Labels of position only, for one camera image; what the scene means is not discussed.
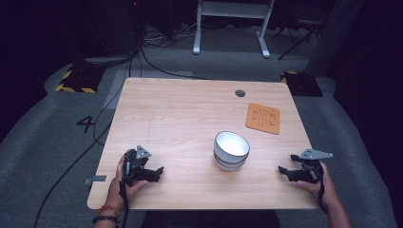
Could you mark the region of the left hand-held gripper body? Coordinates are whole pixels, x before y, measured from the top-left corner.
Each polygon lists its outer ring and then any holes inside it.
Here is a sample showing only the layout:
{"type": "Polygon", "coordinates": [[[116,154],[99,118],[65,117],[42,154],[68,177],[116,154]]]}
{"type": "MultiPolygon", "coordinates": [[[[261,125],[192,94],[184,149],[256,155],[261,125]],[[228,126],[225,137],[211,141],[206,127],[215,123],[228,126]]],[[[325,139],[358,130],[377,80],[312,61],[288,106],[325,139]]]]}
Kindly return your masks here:
{"type": "Polygon", "coordinates": [[[139,174],[145,173],[144,166],[151,154],[140,145],[136,149],[129,149],[125,153],[125,161],[123,166],[123,180],[132,186],[139,174]]]}

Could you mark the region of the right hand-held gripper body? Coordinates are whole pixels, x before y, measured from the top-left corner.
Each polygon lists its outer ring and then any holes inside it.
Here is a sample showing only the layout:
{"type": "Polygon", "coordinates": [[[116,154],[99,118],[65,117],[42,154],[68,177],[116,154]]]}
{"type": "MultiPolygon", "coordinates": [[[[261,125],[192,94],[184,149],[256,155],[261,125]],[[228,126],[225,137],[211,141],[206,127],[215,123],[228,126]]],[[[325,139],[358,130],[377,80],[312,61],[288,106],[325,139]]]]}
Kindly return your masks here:
{"type": "Polygon", "coordinates": [[[317,183],[323,177],[323,168],[320,163],[321,160],[330,159],[334,155],[315,149],[306,149],[302,152],[298,158],[301,163],[303,176],[302,181],[308,181],[310,183],[317,183]]]}

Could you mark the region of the person's right hand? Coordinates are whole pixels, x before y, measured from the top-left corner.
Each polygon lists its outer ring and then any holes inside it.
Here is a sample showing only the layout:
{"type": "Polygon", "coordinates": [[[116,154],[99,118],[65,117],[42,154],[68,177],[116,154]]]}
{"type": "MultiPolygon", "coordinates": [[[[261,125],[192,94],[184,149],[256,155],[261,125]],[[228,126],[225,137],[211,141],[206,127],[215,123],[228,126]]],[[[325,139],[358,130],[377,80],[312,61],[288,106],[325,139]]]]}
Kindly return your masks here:
{"type": "Polygon", "coordinates": [[[323,179],[318,183],[310,183],[302,180],[297,181],[297,186],[310,192],[318,199],[320,204],[325,208],[323,201],[338,200],[334,182],[329,174],[327,166],[322,162],[323,179]]]}

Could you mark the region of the person's left hand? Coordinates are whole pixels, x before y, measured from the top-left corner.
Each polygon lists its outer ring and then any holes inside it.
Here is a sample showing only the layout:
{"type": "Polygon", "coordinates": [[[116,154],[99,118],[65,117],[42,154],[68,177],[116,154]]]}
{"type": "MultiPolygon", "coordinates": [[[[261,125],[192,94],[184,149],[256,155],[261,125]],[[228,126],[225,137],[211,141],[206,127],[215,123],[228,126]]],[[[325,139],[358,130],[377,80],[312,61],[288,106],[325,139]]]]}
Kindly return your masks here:
{"type": "MultiPolygon", "coordinates": [[[[125,209],[124,199],[120,196],[120,183],[122,183],[123,176],[123,166],[124,166],[125,156],[122,156],[118,162],[116,169],[116,176],[111,181],[111,184],[108,188],[108,193],[106,197],[106,206],[111,206],[116,211],[122,212],[125,209]]],[[[134,183],[132,186],[127,186],[126,190],[126,198],[128,202],[131,202],[137,193],[147,185],[146,180],[140,180],[134,183]]]]}

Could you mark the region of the grey tape strip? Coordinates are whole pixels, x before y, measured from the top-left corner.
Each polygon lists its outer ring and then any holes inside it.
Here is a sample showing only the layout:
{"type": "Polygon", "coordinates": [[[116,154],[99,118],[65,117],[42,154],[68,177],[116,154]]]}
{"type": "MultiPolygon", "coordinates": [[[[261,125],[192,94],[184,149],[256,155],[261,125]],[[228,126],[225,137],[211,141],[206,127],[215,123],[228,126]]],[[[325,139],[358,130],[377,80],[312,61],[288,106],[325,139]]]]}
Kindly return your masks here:
{"type": "Polygon", "coordinates": [[[92,185],[93,182],[106,181],[106,176],[93,176],[91,178],[84,179],[84,185],[92,185]]]}

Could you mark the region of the orange square mat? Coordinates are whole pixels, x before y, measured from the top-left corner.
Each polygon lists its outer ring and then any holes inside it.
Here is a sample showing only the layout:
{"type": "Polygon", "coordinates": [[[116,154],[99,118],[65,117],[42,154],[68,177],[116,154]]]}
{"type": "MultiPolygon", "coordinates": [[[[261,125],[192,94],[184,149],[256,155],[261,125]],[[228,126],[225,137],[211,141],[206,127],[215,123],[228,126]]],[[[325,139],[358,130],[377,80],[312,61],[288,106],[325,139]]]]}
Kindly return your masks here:
{"type": "Polygon", "coordinates": [[[245,125],[251,129],[278,135],[280,129],[280,111],[270,106],[249,104],[245,125]]]}

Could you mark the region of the white bowl with dark rim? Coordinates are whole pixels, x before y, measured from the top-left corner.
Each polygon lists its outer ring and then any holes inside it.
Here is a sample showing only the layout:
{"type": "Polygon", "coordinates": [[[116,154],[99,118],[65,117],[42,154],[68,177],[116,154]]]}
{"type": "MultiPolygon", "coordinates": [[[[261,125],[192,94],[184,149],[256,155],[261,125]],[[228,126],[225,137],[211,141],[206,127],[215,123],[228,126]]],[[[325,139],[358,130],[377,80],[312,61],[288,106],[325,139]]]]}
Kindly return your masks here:
{"type": "Polygon", "coordinates": [[[250,145],[241,135],[222,131],[214,141],[214,153],[223,162],[236,164],[245,161],[250,152],[250,145]]]}
{"type": "Polygon", "coordinates": [[[222,161],[222,160],[221,160],[220,158],[218,158],[218,157],[215,158],[215,162],[216,162],[216,165],[217,165],[220,169],[222,169],[222,170],[224,170],[224,171],[228,171],[228,172],[237,171],[237,170],[239,170],[239,169],[245,164],[245,161],[241,161],[241,162],[238,162],[238,163],[228,163],[228,162],[224,162],[224,161],[222,161]]]}

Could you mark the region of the grey round stand base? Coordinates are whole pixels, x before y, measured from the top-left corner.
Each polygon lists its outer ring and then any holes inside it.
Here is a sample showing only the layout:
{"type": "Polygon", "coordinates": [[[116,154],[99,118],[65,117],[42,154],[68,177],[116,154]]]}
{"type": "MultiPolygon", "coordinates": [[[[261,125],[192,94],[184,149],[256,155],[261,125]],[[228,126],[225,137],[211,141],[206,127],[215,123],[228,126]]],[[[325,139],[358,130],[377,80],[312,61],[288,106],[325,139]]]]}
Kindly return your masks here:
{"type": "Polygon", "coordinates": [[[85,61],[94,67],[115,67],[132,59],[131,55],[107,55],[85,58],[85,61]]]}

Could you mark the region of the grey curtain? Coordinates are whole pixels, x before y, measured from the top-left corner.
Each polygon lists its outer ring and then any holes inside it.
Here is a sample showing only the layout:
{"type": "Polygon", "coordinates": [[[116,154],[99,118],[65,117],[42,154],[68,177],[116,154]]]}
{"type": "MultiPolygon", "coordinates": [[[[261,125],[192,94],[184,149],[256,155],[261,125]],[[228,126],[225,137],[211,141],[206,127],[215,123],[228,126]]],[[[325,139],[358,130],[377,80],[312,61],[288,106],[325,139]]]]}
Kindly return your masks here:
{"type": "Polygon", "coordinates": [[[325,76],[359,14],[364,0],[336,0],[312,56],[305,68],[308,75],[325,76]]]}

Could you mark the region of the black tripod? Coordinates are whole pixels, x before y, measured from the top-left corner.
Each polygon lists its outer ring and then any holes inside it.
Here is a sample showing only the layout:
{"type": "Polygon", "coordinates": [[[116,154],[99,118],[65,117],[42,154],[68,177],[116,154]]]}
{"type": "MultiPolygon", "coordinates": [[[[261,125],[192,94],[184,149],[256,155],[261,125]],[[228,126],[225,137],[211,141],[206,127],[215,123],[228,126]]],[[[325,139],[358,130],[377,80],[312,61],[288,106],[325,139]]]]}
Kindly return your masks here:
{"type": "Polygon", "coordinates": [[[279,55],[278,59],[282,60],[303,42],[308,43],[311,40],[311,36],[318,39],[319,36],[317,33],[321,26],[322,22],[315,19],[291,19],[286,26],[281,27],[273,36],[273,38],[278,38],[286,31],[292,43],[291,46],[279,55]]]}

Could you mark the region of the black yellow striped base plate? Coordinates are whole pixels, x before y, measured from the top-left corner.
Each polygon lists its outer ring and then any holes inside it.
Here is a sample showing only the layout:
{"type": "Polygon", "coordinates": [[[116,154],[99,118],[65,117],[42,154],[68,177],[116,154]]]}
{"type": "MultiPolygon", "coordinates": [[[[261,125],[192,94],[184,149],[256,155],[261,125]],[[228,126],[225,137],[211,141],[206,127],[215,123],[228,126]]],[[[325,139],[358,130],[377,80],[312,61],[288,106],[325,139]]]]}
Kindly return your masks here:
{"type": "Polygon", "coordinates": [[[304,72],[284,71],[280,74],[280,81],[288,85],[293,96],[323,96],[316,79],[304,72]]]}
{"type": "Polygon", "coordinates": [[[56,87],[56,91],[97,93],[105,71],[104,67],[79,69],[71,66],[56,87]]]}

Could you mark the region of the white metal desk frame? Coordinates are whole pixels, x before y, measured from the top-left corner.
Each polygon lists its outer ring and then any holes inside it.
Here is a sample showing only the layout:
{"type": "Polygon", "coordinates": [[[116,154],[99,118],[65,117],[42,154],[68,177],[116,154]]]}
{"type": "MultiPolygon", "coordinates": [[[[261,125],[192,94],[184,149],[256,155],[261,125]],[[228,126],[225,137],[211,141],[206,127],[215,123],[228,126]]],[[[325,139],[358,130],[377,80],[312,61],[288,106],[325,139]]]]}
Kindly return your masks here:
{"type": "Polygon", "coordinates": [[[269,0],[267,4],[255,3],[230,3],[230,2],[213,2],[207,0],[198,0],[196,13],[196,34],[192,52],[195,55],[201,53],[202,40],[202,18],[203,16],[213,17],[231,17],[246,19],[262,19],[260,30],[256,32],[259,42],[261,54],[264,58],[271,56],[269,48],[264,39],[265,31],[272,9],[276,0],[269,0]]]}

